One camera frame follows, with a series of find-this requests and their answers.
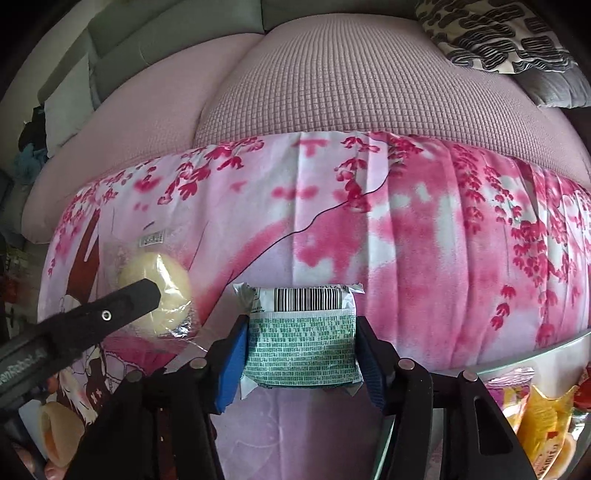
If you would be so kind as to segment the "green white snack packet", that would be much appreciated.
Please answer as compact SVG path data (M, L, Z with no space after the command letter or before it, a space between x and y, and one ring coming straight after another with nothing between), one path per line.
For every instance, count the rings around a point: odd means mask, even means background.
M242 398L259 387L359 390L355 296L365 293L361 284L233 289L249 316Z

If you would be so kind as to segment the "clear yellow cake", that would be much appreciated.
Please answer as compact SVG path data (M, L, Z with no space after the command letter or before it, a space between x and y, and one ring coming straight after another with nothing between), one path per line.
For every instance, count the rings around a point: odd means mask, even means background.
M139 303L119 337L164 344L197 333L200 320L189 272L195 254L190 227L180 224L119 231L104 239L100 288L104 293L125 289Z

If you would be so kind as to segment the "yellow orange snack packet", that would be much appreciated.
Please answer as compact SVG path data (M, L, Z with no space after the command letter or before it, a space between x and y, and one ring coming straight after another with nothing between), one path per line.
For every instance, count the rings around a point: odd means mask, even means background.
M557 398L531 387L517 437L537 479L543 479L558 458L572 418L577 386Z

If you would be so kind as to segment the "pink snack packet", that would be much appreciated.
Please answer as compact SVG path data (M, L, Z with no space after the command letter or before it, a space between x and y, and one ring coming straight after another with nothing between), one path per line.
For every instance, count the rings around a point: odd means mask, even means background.
M514 432L521 425L534 376L532 367L520 367L485 382Z

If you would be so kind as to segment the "red bow-shaped snack packet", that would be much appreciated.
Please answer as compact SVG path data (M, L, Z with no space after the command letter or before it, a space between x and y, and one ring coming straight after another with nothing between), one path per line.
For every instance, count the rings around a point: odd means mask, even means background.
M591 411L591 363L585 366L577 382L574 407L587 413Z

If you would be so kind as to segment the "orange round wrapped snack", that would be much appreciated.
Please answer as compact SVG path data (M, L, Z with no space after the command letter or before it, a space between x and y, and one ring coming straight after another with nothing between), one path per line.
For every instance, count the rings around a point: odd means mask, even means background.
M39 426L49 460L60 468L68 466L84 435L84 423L65 406L49 402L40 407Z

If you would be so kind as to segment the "pink cartoon print blanket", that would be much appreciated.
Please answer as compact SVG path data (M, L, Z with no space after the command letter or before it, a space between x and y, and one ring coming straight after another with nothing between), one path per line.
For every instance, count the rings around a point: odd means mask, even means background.
M106 294L152 242L190 275L193 342L107 340L59 374L92 423L125 374L201 354L240 311L236 283L360 284L377 336L431 370L530 353L590 324L590 191L483 148L387 132L202 146L77 187L61 210L39 315Z

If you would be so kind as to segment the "teal shallow cardboard tray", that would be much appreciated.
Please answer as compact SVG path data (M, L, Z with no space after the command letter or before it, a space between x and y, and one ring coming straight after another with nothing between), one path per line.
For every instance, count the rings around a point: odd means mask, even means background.
M477 365L473 370L488 381L511 370L531 367L535 370L533 384L545 396L557 398L575 386L590 361L590 332L588 330L554 346L533 353L509 357L496 362ZM574 413L576 448L568 465L559 468L562 479L590 477L590 416ZM433 413L426 477L438 479L443 454L444 411Z

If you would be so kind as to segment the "dark clothes pile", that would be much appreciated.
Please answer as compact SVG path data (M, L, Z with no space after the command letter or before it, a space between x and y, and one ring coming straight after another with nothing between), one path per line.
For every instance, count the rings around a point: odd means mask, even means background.
M32 111L31 119L24 124L18 138L18 153L13 166L16 180L32 185L48 161L45 112L43 105Z

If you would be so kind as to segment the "pale green cushion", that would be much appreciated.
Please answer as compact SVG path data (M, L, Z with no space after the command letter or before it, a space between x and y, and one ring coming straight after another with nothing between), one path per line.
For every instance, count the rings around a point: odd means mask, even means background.
M47 156L53 158L94 111L90 61L85 54L44 102Z

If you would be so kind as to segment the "pink textured sofa cover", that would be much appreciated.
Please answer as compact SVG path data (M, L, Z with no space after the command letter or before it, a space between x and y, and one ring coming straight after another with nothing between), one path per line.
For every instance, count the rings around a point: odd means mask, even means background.
M458 141L590 182L589 152L561 111L506 76L452 65L414 21L331 14L207 41L131 77L42 169L21 230L48 242L84 184L144 160L331 130Z

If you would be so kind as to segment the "grey green sofa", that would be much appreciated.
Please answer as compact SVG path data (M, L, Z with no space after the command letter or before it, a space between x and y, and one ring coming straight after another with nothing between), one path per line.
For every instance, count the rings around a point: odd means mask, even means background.
M418 1L113 1L98 13L66 51L38 92L43 104L72 67L89 56L94 107L148 66L194 45L233 34L269 33L298 18L324 14L369 14L413 19ZM280 93L270 80L280 113L296 106L297 87ZM271 93L254 88L271 106Z

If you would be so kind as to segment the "grey satin pillow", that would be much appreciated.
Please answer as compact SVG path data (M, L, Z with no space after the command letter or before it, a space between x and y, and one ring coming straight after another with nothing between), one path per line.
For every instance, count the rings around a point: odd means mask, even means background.
M590 83L575 66L563 73L531 69L515 81L538 107L575 109L590 106Z

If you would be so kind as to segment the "black white patterned pillow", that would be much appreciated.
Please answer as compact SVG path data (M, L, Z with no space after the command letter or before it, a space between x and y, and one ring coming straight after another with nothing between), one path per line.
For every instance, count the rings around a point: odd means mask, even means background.
M556 33L520 1L421 1L419 24L454 65L503 75L576 65Z

